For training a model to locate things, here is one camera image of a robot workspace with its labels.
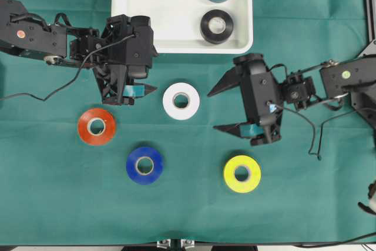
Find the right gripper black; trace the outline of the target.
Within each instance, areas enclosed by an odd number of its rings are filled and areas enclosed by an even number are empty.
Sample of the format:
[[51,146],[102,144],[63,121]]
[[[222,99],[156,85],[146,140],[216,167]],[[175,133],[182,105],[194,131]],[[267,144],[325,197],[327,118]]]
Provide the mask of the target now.
[[[235,88],[240,84],[236,67],[228,70],[207,94],[208,97]],[[214,129],[243,139],[253,146],[273,143],[281,139],[280,126],[283,104],[276,86],[241,86],[246,121],[229,125],[216,125]]]

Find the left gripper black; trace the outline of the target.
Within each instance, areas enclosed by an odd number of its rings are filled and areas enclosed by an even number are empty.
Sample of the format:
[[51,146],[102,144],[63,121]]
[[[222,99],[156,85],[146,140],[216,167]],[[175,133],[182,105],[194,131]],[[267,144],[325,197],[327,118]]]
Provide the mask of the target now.
[[[135,84],[138,77],[137,16],[108,18],[102,34],[93,37],[93,51],[93,73],[103,104],[134,105],[136,98],[157,89],[151,85]],[[154,45],[152,57],[158,57]]]

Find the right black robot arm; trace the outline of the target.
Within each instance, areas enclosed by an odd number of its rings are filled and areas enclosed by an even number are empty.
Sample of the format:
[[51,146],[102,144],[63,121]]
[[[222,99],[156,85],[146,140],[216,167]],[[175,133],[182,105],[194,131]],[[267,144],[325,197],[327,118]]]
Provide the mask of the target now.
[[216,125],[215,129],[243,139],[251,145],[264,145],[281,139],[280,127],[285,103],[297,111],[329,102],[342,102],[350,97],[352,108],[372,128],[375,128],[375,55],[365,54],[355,59],[326,61],[316,66],[319,70],[326,97],[316,94],[314,81],[304,77],[306,68],[286,74],[278,82],[273,68],[268,67],[260,53],[249,53],[233,60],[228,70],[209,92],[209,96],[229,89],[240,88],[247,120],[229,125]]

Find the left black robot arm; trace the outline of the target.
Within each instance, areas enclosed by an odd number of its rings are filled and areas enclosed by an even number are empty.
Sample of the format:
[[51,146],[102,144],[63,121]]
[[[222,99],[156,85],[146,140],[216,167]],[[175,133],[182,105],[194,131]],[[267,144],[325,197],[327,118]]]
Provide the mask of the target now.
[[78,71],[90,69],[107,105],[133,105],[157,89],[140,83],[158,56],[148,16],[112,16],[100,32],[72,26],[64,13],[47,24],[22,2],[1,0],[1,52]]

